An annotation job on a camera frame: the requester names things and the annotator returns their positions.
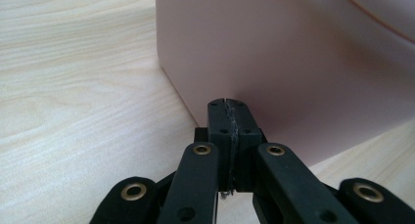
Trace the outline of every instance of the pink box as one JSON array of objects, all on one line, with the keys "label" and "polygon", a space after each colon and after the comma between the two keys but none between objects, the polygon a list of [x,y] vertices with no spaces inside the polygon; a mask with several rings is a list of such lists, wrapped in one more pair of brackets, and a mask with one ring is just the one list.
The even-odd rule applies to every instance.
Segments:
[{"label": "pink box", "polygon": [[161,65],[190,113],[245,102],[307,165],[415,117],[415,0],[157,0]]}]

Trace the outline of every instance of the round hole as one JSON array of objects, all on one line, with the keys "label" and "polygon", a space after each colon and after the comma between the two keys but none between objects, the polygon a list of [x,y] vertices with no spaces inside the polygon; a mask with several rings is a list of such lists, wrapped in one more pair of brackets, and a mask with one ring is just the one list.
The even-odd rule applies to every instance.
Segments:
[{"label": "round hole", "polygon": [[128,201],[134,202],[146,195],[147,187],[142,183],[132,183],[126,185],[121,191],[121,197]]},{"label": "round hole", "polygon": [[368,184],[356,183],[353,186],[353,191],[369,202],[382,202],[384,200],[382,193]]},{"label": "round hole", "polygon": [[210,153],[210,147],[199,145],[193,148],[193,152],[197,155],[206,155]]},{"label": "round hole", "polygon": [[337,216],[330,210],[321,210],[318,212],[318,217],[325,222],[333,223],[337,221]]},{"label": "round hole", "polygon": [[270,146],[266,150],[273,156],[281,156],[285,153],[285,150],[278,146]]},{"label": "round hole", "polygon": [[177,211],[177,217],[182,222],[187,222],[192,220],[196,215],[195,209],[192,207],[183,207]]}]

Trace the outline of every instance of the tabletop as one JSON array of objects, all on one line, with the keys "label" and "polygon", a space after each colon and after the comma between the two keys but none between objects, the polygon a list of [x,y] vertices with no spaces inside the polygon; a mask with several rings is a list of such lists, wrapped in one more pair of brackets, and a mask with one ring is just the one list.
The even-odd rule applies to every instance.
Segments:
[{"label": "tabletop", "polygon": [[[0,0],[0,119],[1,223],[88,223],[120,180],[174,171],[197,126],[158,62],[155,0]],[[311,170],[415,207],[415,120]],[[257,223],[251,198],[217,223]]]}]

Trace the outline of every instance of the wood grain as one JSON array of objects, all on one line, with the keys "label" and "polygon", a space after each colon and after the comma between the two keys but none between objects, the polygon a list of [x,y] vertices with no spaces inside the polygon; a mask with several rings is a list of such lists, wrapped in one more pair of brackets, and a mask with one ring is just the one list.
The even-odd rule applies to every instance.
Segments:
[{"label": "wood grain", "polygon": [[[160,180],[196,126],[158,63],[155,0],[0,0],[0,223],[87,223],[130,176]],[[415,123],[312,167],[415,206]],[[255,223],[250,196],[218,223]]]}]

